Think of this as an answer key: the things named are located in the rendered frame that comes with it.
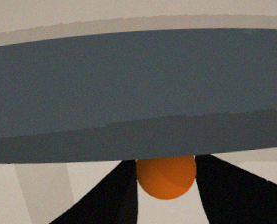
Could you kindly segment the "orange ball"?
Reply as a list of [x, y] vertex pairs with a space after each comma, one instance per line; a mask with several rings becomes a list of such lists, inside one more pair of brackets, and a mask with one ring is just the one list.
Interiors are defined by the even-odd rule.
[[139, 185], [158, 200], [175, 200], [191, 188], [197, 175], [195, 157], [137, 160]]

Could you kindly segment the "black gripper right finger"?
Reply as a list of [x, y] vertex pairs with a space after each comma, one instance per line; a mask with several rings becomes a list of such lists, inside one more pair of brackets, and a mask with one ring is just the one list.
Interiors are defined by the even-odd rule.
[[199, 197], [210, 224], [277, 224], [277, 185], [214, 155], [195, 156]]

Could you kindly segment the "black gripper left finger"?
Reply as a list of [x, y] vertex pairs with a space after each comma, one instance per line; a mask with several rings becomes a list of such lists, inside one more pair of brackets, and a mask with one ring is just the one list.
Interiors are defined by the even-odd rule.
[[107, 176], [49, 224], [137, 224], [137, 160], [122, 160]]

